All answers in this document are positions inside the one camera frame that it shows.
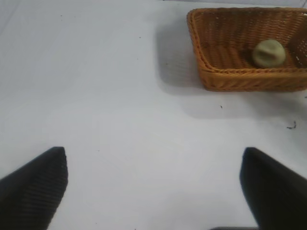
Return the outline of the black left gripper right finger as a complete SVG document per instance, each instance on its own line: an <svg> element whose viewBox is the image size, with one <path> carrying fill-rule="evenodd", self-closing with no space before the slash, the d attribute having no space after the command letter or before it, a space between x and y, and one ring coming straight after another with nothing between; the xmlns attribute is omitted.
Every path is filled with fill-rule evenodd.
<svg viewBox="0 0 307 230"><path fill-rule="evenodd" d="M307 180L261 150L245 149L240 184L261 230L307 228Z"/></svg>

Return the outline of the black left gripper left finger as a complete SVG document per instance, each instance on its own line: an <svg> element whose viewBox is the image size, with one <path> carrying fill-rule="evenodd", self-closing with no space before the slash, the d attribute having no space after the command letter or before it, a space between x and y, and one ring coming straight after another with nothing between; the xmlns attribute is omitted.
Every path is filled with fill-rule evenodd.
<svg viewBox="0 0 307 230"><path fill-rule="evenodd" d="M64 147L52 147L0 180L0 228L46 230L68 185Z"/></svg>

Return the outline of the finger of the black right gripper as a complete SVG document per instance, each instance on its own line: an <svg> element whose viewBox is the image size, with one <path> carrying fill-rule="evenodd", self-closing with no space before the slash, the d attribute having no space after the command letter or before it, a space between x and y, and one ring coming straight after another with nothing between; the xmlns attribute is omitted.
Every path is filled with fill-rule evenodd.
<svg viewBox="0 0 307 230"><path fill-rule="evenodd" d="M288 44L291 57L298 68L307 67L307 31L299 30Z"/></svg>

